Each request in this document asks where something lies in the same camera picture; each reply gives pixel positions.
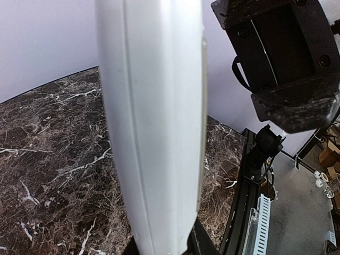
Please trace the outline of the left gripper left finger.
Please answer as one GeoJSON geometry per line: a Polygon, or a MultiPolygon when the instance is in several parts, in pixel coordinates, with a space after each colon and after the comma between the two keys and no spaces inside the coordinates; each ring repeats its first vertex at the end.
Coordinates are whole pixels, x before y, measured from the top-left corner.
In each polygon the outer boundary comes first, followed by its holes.
{"type": "Polygon", "coordinates": [[[126,248],[123,251],[123,255],[139,255],[137,245],[135,243],[134,237],[131,237],[126,248]]]}

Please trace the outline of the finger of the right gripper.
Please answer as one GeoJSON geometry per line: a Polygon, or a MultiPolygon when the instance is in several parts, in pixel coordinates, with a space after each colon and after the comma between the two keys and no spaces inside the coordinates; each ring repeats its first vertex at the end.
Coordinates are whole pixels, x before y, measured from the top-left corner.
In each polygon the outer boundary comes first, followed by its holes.
{"type": "Polygon", "coordinates": [[[211,8],[259,121],[287,133],[332,124],[339,113],[339,50],[319,1],[214,1],[211,8]]]}

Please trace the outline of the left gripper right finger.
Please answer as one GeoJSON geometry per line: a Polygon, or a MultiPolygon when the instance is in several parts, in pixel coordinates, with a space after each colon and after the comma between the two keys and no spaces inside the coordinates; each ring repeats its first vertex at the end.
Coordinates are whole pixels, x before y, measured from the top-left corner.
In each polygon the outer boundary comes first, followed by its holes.
{"type": "Polygon", "coordinates": [[[199,220],[194,222],[187,241],[188,248],[185,254],[191,255],[213,255],[219,254],[212,240],[199,220]]]}

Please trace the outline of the white remote control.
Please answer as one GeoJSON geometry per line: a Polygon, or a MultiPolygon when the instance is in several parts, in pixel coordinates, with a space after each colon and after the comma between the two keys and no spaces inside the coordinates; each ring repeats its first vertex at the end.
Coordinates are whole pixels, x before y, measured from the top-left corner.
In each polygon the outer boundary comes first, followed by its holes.
{"type": "Polygon", "coordinates": [[[183,254],[199,210],[207,82],[201,1],[96,1],[117,176],[140,254],[183,254]]]}

